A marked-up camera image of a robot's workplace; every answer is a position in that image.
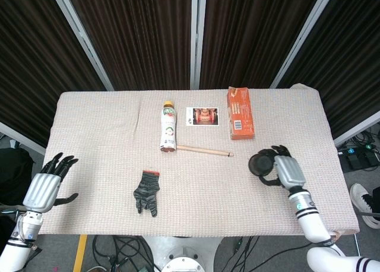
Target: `black bag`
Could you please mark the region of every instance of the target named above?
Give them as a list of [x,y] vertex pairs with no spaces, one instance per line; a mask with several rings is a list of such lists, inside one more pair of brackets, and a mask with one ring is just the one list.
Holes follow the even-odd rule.
[[0,149],[0,203],[22,205],[31,182],[33,159],[22,148]]

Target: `photo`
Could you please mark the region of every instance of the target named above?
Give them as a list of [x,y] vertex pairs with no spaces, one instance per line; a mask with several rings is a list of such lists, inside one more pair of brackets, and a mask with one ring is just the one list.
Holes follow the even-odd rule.
[[217,107],[186,108],[186,125],[219,125]]

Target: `wooden stick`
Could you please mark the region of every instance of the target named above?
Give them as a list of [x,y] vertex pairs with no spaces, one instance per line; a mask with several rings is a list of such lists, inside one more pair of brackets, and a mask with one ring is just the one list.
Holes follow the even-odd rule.
[[208,154],[223,155],[223,156],[233,156],[232,152],[221,151],[221,150],[212,150],[212,149],[199,148],[199,147],[179,146],[179,145],[177,145],[177,149],[194,151],[194,152],[202,152],[202,153],[208,153]]

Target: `yellow tape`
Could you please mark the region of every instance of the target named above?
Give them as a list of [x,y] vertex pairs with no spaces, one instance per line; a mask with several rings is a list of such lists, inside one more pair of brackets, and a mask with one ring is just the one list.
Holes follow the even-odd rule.
[[87,241],[87,235],[81,235],[79,237],[77,256],[75,257],[75,264],[74,264],[74,269],[72,270],[72,272],[81,272],[84,251],[86,250],[85,249],[86,241]]

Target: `table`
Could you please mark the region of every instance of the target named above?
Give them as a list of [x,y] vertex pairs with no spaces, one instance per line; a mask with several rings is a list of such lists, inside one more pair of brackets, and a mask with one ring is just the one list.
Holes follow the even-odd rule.
[[[161,236],[297,235],[287,191],[248,170],[260,149],[283,144],[330,231],[359,231],[330,128],[316,90],[252,89],[255,137],[229,137],[227,90],[62,94],[45,162],[58,152],[79,158],[58,197],[70,204],[44,214],[40,233]],[[159,150],[160,109],[175,104],[178,144],[231,151],[234,157]],[[186,107],[218,107],[219,126],[186,126]],[[138,214],[133,191],[143,170],[160,172],[158,215]],[[268,178],[275,178],[274,171]]]

